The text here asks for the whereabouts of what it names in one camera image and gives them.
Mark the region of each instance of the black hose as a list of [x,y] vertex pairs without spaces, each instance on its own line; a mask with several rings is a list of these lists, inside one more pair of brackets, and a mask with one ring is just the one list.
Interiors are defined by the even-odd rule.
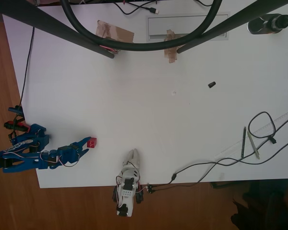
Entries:
[[107,46],[107,47],[111,47],[115,49],[121,49],[121,50],[130,50],[130,51],[153,51],[153,50],[162,50],[162,49],[172,48],[176,46],[182,46],[192,41],[196,37],[200,36],[203,32],[205,32],[208,29],[208,27],[214,20],[220,8],[220,5],[222,3],[222,0],[213,1],[212,6],[207,16],[205,17],[204,21],[202,22],[202,24],[190,34],[184,37],[174,39],[174,40],[165,41],[165,42],[156,42],[156,43],[125,43],[125,42],[118,42],[118,41],[113,41],[113,40],[99,37],[91,33],[90,31],[88,31],[81,25],[81,23],[78,21],[78,19],[74,15],[68,0],[60,0],[60,2],[66,14],[66,17],[68,18],[72,26],[76,29],[76,31],[86,36],[87,38],[91,39],[98,45]]

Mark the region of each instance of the wooden floor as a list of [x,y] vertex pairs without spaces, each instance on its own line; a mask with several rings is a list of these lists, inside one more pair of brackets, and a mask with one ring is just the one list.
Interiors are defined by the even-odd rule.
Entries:
[[[0,22],[0,150],[10,146],[3,123],[8,107],[19,103],[12,58]],[[0,170],[0,230],[236,230],[232,199],[246,186],[212,189],[209,183],[144,193],[133,216],[116,215],[113,187],[40,189],[35,170],[3,174]]]

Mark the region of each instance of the white table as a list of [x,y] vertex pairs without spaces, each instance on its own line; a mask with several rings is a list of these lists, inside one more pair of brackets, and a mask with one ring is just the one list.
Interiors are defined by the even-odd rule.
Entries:
[[[219,11],[233,15],[251,2],[223,0]],[[156,8],[160,14],[208,11],[192,0],[162,1]],[[41,9],[71,26],[60,6]],[[148,11],[125,16],[114,4],[73,10],[92,32],[102,20],[134,32],[134,42],[146,42]],[[288,14],[288,5],[276,12]],[[8,17],[4,22],[21,90],[32,28]],[[274,119],[288,112],[288,28],[251,35],[243,25],[228,41],[206,42],[173,64],[163,51],[125,51],[110,59],[36,30],[23,107],[27,123],[51,134],[47,150],[97,137],[97,147],[75,167],[37,170],[41,188],[114,185],[133,148],[141,155],[141,183],[167,183],[190,163],[227,156],[220,153],[242,139],[243,127],[258,112]],[[276,140],[260,149],[262,160],[288,142],[288,125]],[[255,156],[248,161],[259,162]],[[209,167],[190,168],[175,182],[195,182]],[[261,166],[217,166],[204,181],[272,178],[288,178],[288,147]]]

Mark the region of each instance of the black cap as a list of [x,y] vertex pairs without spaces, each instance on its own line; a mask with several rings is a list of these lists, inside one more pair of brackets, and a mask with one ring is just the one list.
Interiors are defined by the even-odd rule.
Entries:
[[285,29],[288,27],[288,15],[280,15],[275,21],[276,26],[279,29]]

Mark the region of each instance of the white ruler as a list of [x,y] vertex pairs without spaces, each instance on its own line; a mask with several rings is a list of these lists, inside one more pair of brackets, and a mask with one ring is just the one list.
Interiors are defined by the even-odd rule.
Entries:
[[[274,124],[276,129],[278,127],[280,127],[285,121],[288,120],[288,113],[280,116],[279,118],[274,120]],[[262,137],[262,136],[266,136],[268,134],[272,134],[273,133],[273,126],[272,123],[269,123],[267,125],[265,125],[264,127],[258,129],[256,132],[253,132],[253,134],[255,134],[256,136]],[[255,146],[258,146],[260,143],[262,143],[265,139],[258,139],[255,137],[252,137],[253,141],[255,143]],[[229,157],[233,154],[239,154],[239,158],[241,156],[241,149],[242,149],[242,141],[240,140],[238,141],[236,144],[228,147],[227,149],[223,150],[221,153],[219,153],[218,155],[215,156],[216,160],[219,160],[221,158],[225,158],[225,157]],[[248,155],[249,153],[253,152],[250,140],[248,138],[248,136],[246,135],[245,137],[245,147],[244,147],[244,155]]]

